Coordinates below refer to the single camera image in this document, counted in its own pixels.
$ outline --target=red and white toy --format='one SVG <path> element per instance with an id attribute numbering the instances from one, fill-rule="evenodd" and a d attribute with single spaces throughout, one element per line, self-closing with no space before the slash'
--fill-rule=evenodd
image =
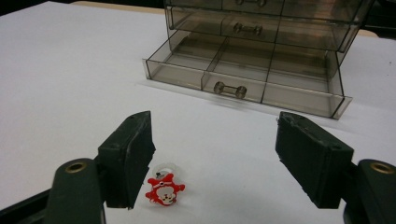
<path id="1" fill-rule="evenodd" d="M 150 178 L 148 182 L 152 188 L 146 193 L 146 197 L 153 203 L 169 206 L 176 202 L 177 193 L 186 188 L 185 185 L 177 185 L 173 182 L 173 174 L 167 174 L 164 178 Z"/>

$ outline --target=white table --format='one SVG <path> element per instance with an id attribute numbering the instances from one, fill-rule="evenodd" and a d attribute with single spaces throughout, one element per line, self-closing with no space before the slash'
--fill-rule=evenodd
<path id="1" fill-rule="evenodd" d="M 151 167 L 176 163 L 186 190 L 161 207 L 145 184 L 107 223 L 343 223 L 343 203 L 317 209 L 279 162 L 281 109 L 146 80 L 141 59 L 165 39 L 161 14 L 48 2 L 0 17 L 0 209 L 150 110 Z M 341 72 L 354 97 L 343 117 L 306 116 L 355 148 L 354 162 L 396 164 L 396 42 L 358 36 Z"/>

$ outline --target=table surface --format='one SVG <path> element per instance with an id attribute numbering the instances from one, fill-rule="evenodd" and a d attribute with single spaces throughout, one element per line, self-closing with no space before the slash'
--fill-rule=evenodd
<path id="1" fill-rule="evenodd" d="M 157 151 L 186 190 L 176 204 L 106 209 L 107 223 L 343 223 L 319 210 L 275 152 L 281 109 L 146 80 L 166 39 L 161 14 L 47 2 L 0 17 L 0 209 L 50 188 L 67 161 L 94 158 L 131 114 L 150 110 Z M 396 42 L 357 36 L 341 67 L 354 99 L 340 120 L 306 115 L 396 164 Z"/>

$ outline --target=metal handle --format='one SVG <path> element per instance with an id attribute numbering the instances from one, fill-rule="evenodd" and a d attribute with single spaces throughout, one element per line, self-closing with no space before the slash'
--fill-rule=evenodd
<path id="1" fill-rule="evenodd" d="M 239 34 L 241 31 L 244 32 L 252 32 L 255 35 L 260 35 L 262 33 L 262 26 L 257 25 L 257 26 L 245 26 L 240 22 L 237 22 L 233 26 L 233 32 L 236 34 Z"/>
<path id="2" fill-rule="evenodd" d="M 238 99 L 243 99 L 245 98 L 245 95 L 247 94 L 248 89 L 244 86 L 239 86 L 239 87 L 231 87 L 231 86 L 226 86 L 223 82 L 218 81 L 215 85 L 214 92 L 216 94 L 222 94 L 222 93 L 228 93 L 235 95 L 236 98 Z"/>
<path id="3" fill-rule="evenodd" d="M 257 3 L 257 6 L 263 7 L 265 4 L 267 4 L 267 0 L 235 0 L 235 3 L 237 5 L 242 5 L 245 2 L 247 3 Z"/>

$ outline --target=dark background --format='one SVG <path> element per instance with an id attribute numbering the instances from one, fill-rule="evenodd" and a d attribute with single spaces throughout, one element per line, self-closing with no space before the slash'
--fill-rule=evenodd
<path id="1" fill-rule="evenodd" d="M 47 0 L 0 0 L 0 16 L 38 5 Z M 76 0 L 52 0 L 53 2 L 72 3 Z M 92 2 L 119 4 L 138 7 L 163 8 L 163 0 L 93 0 Z M 362 27 L 385 38 L 396 39 L 396 0 L 375 0 Z"/>

